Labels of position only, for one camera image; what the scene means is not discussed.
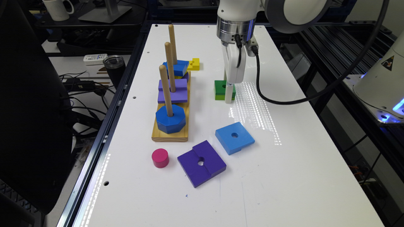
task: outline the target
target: green block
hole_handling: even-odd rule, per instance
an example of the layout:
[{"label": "green block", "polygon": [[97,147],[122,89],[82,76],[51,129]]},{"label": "green block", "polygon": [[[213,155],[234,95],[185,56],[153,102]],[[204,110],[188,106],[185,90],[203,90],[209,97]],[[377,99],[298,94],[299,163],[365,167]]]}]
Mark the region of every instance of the green block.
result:
[{"label": "green block", "polygon": [[224,100],[225,96],[224,95],[215,95],[215,100]]},{"label": "green block", "polygon": [[[226,81],[215,81],[215,95],[225,95],[226,94]],[[233,95],[235,97],[235,86],[233,86]]]}]

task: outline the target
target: blue octagon block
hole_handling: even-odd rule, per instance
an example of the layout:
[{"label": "blue octagon block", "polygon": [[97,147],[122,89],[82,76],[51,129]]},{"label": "blue octagon block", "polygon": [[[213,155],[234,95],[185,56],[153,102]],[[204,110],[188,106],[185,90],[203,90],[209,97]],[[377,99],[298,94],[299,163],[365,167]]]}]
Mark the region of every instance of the blue octagon block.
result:
[{"label": "blue octagon block", "polygon": [[[163,65],[167,68],[167,74],[168,74],[169,67],[167,66],[167,62],[164,62]],[[189,61],[177,60],[177,64],[173,65],[174,76],[184,76],[187,73],[188,65],[189,65]]]},{"label": "blue octagon block", "polygon": [[172,112],[174,114],[172,117],[167,116],[167,108],[165,106],[156,112],[157,127],[160,131],[167,134],[179,132],[185,126],[184,109],[173,105]]},{"label": "blue octagon block", "polygon": [[195,145],[177,159],[195,188],[226,170],[225,162],[208,141]]},{"label": "blue octagon block", "polygon": [[253,137],[240,122],[216,130],[215,135],[228,155],[241,151],[241,148],[255,143]]}]

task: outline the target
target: yellow block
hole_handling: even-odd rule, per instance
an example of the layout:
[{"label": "yellow block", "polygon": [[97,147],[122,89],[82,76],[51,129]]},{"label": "yellow block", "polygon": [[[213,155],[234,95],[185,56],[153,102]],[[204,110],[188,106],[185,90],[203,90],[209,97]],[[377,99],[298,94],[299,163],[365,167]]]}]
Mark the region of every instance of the yellow block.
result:
[{"label": "yellow block", "polygon": [[199,59],[192,59],[189,61],[188,71],[199,71]]},{"label": "yellow block", "polygon": [[[176,103],[177,106],[182,107],[185,112],[185,126],[181,129],[181,131],[176,133],[167,134],[162,132],[157,127],[157,120],[154,120],[153,132],[151,134],[151,139],[155,142],[186,142],[188,141],[188,125],[189,125],[189,102],[191,101],[191,72],[189,73],[188,79],[188,102],[186,103]],[[162,108],[165,104],[159,103],[157,105],[157,110]]]}]

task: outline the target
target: warning label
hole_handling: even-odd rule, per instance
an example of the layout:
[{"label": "warning label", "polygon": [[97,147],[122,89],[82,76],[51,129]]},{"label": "warning label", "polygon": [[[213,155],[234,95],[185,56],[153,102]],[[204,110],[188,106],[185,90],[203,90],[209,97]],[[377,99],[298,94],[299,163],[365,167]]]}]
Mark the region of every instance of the warning label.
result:
[{"label": "warning label", "polygon": [[394,60],[394,56],[385,60],[381,65],[391,71],[391,69],[393,68],[393,60]]}]

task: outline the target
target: wooden peg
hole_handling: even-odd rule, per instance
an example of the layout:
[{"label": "wooden peg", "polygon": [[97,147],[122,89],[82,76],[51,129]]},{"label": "wooden peg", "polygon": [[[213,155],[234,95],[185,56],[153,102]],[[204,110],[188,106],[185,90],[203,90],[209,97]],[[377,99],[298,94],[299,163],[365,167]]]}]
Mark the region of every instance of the wooden peg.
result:
[{"label": "wooden peg", "polygon": [[172,65],[171,44],[169,42],[165,43],[165,55],[166,55],[166,58],[167,58],[167,67],[169,69],[169,79],[170,79],[171,92],[175,92],[174,67]]},{"label": "wooden peg", "polygon": [[169,80],[167,79],[167,69],[163,65],[161,65],[158,69],[160,70],[160,77],[162,79],[165,108],[167,108],[167,116],[172,117],[173,116],[172,104],[171,104]]},{"label": "wooden peg", "polygon": [[177,64],[177,47],[175,46],[174,25],[169,25],[169,33],[170,33],[172,63]]}]

